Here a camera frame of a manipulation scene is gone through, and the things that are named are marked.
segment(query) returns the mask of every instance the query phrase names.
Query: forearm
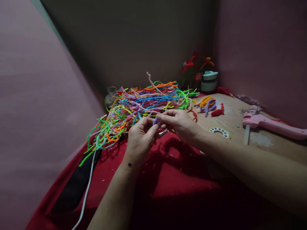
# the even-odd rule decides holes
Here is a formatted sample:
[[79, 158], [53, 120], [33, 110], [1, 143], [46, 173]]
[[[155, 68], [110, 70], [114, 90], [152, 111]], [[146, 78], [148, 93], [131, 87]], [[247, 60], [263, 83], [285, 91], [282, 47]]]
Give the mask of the forearm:
[[119, 166], [88, 230], [128, 228], [133, 207], [136, 174], [137, 170], [129, 168], [124, 162]]
[[192, 145], [249, 188], [275, 204], [307, 216], [307, 167], [261, 149], [201, 131]]

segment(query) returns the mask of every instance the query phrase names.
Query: pink glue gun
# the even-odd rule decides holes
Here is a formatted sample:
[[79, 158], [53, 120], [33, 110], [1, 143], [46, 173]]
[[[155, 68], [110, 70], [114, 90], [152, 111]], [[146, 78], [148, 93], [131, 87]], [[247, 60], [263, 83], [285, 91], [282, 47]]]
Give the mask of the pink glue gun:
[[244, 143], [248, 144], [249, 127], [256, 128], [258, 126], [266, 128], [270, 131], [279, 133], [286, 137], [305, 140], [307, 139], [307, 129], [294, 128], [277, 121], [273, 121], [260, 113], [257, 106], [252, 105], [249, 107], [243, 117], [243, 125], [246, 126]]

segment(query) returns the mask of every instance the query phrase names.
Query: table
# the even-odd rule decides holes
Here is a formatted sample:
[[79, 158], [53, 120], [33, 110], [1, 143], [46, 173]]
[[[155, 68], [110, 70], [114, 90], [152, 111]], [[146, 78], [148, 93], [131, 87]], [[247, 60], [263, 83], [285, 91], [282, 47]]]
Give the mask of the table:
[[[224, 103], [227, 115], [205, 118], [194, 109], [198, 112], [197, 123], [205, 130], [212, 126], [223, 127], [231, 133], [233, 141], [242, 143], [244, 129], [240, 109], [246, 109], [248, 105], [225, 95], [213, 96], [218, 107]], [[250, 140], [252, 146], [306, 164], [306, 146], [303, 143], [292, 142], [261, 129], [252, 130]], [[126, 144], [127, 138], [124, 138], [112, 150], [102, 152], [93, 172], [84, 216], [77, 229], [86, 229], [89, 224], [122, 161]], [[70, 230], [78, 221], [83, 200], [69, 213], [51, 215], [50, 210], [85, 151], [86, 146], [50, 188], [28, 230]], [[177, 135], [169, 132], [162, 136], [140, 170], [130, 229], [221, 229], [229, 226], [255, 229], [276, 222], [280, 222], [280, 226], [291, 227], [294, 218], [291, 214], [261, 198], [235, 177], [212, 178], [208, 161], [210, 159], [201, 156], [197, 149], [182, 143]]]
[[[223, 94], [213, 94], [211, 96], [216, 98], [217, 108], [221, 108], [221, 103], [224, 104], [226, 115], [211, 117], [209, 113], [208, 117], [205, 117], [204, 113], [199, 114], [199, 110], [194, 105], [193, 110], [198, 112], [197, 124], [204, 130], [208, 130], [212, 126], [220, 126], [230, 132], [231, 140], [243, 143], [245, 128], [242, 125], [243, 113], [241, 110], [247, 109], [250, 105]], [[273, 118], [264, 112], [262, 114], [268, 118]], [[250, 129], [249, 145], [307, 165], [306, 140], [292, 140], [259, 127]]]

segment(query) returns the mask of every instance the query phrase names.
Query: red cloth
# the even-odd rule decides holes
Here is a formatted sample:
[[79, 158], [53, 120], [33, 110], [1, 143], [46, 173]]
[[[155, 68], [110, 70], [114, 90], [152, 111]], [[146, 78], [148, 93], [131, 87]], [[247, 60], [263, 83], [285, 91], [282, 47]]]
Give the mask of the red cloth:
[[[125, 138], [102, 152], [77, 229], [87, 228], [123, 159], [126, 144]], [[52, 185], [27, 230], [71, 230], [77, 223], [83, 200], [70, 213], [51, 215], [50, 210], [85, 151], [86, 145]], [[220, 229], [231, 225], [246, 229], [266, 221], [273, 211], [281, 212], [237, 179], [211, 179], [199, 151], [169, 132], [152, 147], [140, 170], [130, 229]]]

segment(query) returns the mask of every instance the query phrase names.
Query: wooden board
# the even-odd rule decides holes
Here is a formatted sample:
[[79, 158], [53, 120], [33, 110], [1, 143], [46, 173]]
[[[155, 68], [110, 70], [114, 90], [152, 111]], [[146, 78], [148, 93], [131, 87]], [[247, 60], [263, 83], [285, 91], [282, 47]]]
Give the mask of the wooden board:
[[[239, 99], [223, 94], [213, 94], [211, 96], [215, 97], [218, 109], [221, 108], [221, 103], [224, 104], [224, 112], [226, 115], [211, 117], [211, 112], [209, 112], [208, 116], [205, 117], [205, 113], [197, 109], [196, 105], [192, 103], [193, 111], [198, 115], [197, 124], [204, 130], [209, 130], [212, 126], [222, 127], [229, 131], [231, 140], [243, 144], [245, 128], [242, 125], [243, 114], [240, 110], [247, 109], [250, 105], [240, 101]], [[194, 117], [193, 113], [189, 112], [188, 114], [190, 117]], [[265, 113], [262, 114], [268, 118], [273, 118]], [[249, 145], [307, 165], [306, 140], [292, 140], [258, 127], [256, 129], [250, 129]]]

